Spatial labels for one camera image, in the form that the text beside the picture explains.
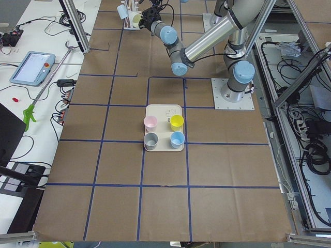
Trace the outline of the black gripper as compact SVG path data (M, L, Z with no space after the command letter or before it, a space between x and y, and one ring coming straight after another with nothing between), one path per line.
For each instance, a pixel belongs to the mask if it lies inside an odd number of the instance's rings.
M139 29L147 28L151 30L151 26L155 21L161 21L160 11L161 6L151 6L144 10L138 24Z

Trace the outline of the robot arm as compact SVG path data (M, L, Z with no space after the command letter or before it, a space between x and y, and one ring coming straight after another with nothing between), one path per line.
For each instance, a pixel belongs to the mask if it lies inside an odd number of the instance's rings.
M232 103L240 102L245 94L246 87L253 80L254 66L244 58L247 51L246 26L252 22L259 12L260 4L250 6L248 1L216 1L214 8L217 24L222 18L231 17L236 30L229 36L224 48L224 62L228 68L228 82L222 86L221 96Z
M236 60L247 55L274 4L274 1L216 1L211 27L189 46L184 46L177 31L161 20L160 12L165 8L162 1L152 1L152 6L142 12L139 28L148 29L162 40L173 74L182 76L224 39L228 39L223 53L226 58Z

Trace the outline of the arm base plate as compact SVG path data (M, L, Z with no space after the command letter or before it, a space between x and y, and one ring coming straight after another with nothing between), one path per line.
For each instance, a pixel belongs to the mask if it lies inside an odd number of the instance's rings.
M217 35L223 35L234 29L233 21L227 15L218 17L215 14L204 13L202 19L205 34L216 33Z
M226 111L254 111L249 86L243 92L234 92L228 87L228 79L211 78L214 107Z

